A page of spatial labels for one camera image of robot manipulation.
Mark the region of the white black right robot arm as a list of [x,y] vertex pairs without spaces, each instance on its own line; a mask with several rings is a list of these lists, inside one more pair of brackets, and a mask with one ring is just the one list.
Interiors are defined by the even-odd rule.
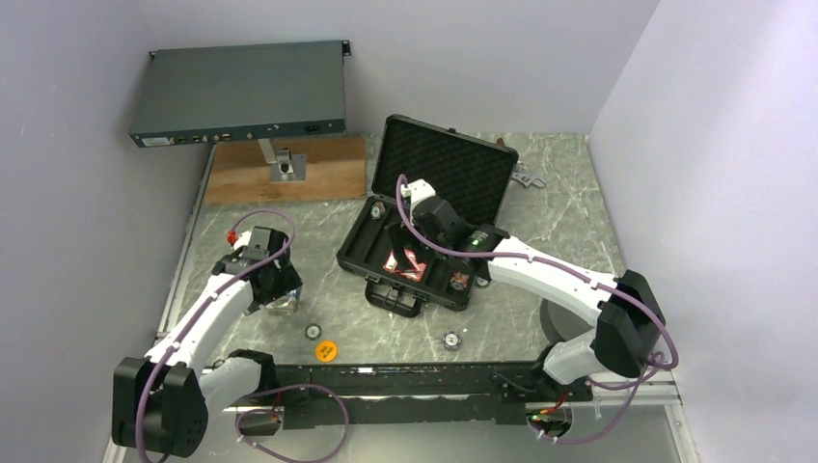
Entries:
[[[441,229],[440,206],[463,228],[463,249],[443,247],[418,230],[425,219]],[[627,271],[615,277],[587,270],[541,253],[505,231],[469,226],[433,190],[423,193],[415,184],[398,188],[396,207],[406,230],[434,257],[470,276],[558,303],[587,324],[581,335],[541,352],[531,377],[540,398],[554,400],[569,384],[594,373],[609,371],[636,387],[659,370],[677,366],[677,349],[642,275]]]

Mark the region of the row of poker chips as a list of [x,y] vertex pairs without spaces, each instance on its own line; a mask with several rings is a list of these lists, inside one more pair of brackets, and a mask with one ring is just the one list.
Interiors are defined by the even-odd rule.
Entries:
[[454,270],[450,275],[449,289],[452,293],[466,293],[470,290],[474,276]]

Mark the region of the blue playing card deck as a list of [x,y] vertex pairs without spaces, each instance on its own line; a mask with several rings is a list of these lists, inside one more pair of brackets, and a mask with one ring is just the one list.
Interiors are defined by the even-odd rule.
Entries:
[[275,315],[292,314],[299,309],[300,295],[299,289],[293,290],[263,307],[268,313]]

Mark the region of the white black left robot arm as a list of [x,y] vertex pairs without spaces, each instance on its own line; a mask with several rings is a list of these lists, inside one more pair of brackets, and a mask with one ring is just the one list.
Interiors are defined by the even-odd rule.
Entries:
[[286,233],[254,227],[229,233],[233,246],[213,266],[205,288],[177,326],[143,357],[126,357],[113,376],[111,438],[114,444],[188,457],[201,444],[211,415],[242,397],[255,405],[277,392],[272,355],[233,351],[211,373],[205,364],[227,329],[299,289]]

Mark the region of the red playing card deck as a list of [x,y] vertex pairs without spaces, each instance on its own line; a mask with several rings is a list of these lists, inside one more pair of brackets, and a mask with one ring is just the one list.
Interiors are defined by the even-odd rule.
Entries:
[[404,250],[404,260],[398,260],[394,252],[390,252],[383,264],[383,269],[413,282],[421,282],[426,274],[427,264],[417,259],[410,249]]

